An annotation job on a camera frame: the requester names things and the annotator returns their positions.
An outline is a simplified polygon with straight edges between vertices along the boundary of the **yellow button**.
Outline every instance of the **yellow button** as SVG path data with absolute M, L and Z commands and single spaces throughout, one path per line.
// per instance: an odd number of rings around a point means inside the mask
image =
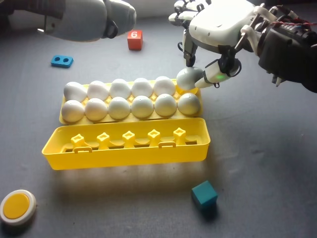
M 22 217 L 30 205 L 29 198 L 23 193 L 17 193 L 7 199 L 3 206 L 3 214 L 8 219 Z

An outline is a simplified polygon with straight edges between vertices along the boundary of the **blue block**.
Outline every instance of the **blue block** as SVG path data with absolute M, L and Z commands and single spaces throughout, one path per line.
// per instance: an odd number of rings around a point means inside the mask
M 212 207 L 216 203 L 218 198 L 218 194 L 208 181 L 205 181 L 200 185 L 194 187 L 192 189 L 192 196 L 196 205 L 201 210 Z
M 74 62 L 73 57 L 56 55 L 53 57 L 51 61 L 51 65 L 55 67 L 69 68 L 71 67 L 73 62 Z

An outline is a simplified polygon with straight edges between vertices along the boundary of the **dark tabletop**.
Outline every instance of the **dark tabletop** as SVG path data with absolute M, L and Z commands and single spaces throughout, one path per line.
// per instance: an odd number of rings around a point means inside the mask
M 297 6 L 317 21 L 317 5 Z M 199 163 L 53 171 L 41 150 L 60 125 L 63 87 L 116 78 L 175 78 L 184 68 L 183 30 L 166 18 L 138 22 L 144 45 L 126 36 L 73 43 L 36 31 L 0 38 L 0 197 L 32 192 L 36 217 L 0 237 L 313 238 L 317 234 L 317 94 L 300 84 L 278 88 L 254 54 L 240 52 L 241 73 L 202 90 L 211 145 Z M 70 69 L 54 55 L 74 57 Z M 217 54 L 198 49 L 196 66 Z M 219 194 L 205 219 L 191 188 L 209 180 Z

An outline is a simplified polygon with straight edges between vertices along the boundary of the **green cube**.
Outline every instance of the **green cube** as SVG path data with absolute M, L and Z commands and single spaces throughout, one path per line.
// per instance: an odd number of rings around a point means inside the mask
M 218 194 L 209 181 L 205 181 L 192 189 L 192 196 L 196 205 L 205 210 L 212 207 L 218 198 Z

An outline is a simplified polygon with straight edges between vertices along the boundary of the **white egg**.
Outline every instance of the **white egg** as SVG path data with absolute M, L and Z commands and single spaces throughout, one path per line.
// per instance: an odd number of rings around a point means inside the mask
M 168 117 L 176 112 L 177 104 L 169 94 L 161 94 L 155 101 L 155 112 L 162 117 Z
M 195 83 L 203 77 L 203 70 L 197 67 L 182 69 L 176 77 L 177 85 L 183 90 L 195 88 Z
M 124 79 L 115 79 L 110 87 L 110 95 L 112 98 L 121 97 L 127 99 L 131 95 L 129 84 Z
M 131 92 L 134 97 L 150 97 L 153 94 L 153 88 L 147 79 L 137 78 L 136 80 L 134 80 Z
M 200 110 L 199 98 L 193 93 L 185 93 L 178 100 L 178 110 L 185 115 L 193 115 Z
M 99 98 L 90 99 L 85 106 L 85 115 L 89 120 L 101 120 L 107 113 L 107 105 Z
M 113 119 L 126 118 L 131 112 L 130 104 L 124 98 L 115 97 L 109 103 L 108 112 Z
M 93 81 L 89 84 L 87 96 L 89 99 L 99 98 L 104 101 L 109 96 L 109 91 L 101 81 Z
M 84 114 L 84 106 L 76 100 L 67 101 L 61 108 L 61 115 L 68 122 L 76 122 L 83 118 Z
M 152 101 L 146 96 L 136 97 L 131 105 L 131 111 L 137 118 L 146 118 L 154 110 Z
M 64 96 L 66 101 L 76 100 L 82 102 L 87 97 L 87 90 L 80 83 L 69 82 L 64 87 Z
M 173 95 L 176 90 L 173 81 L 165 76 L 160 76 L 155 80 L 153 89 L 157 96 L 163 93 Z

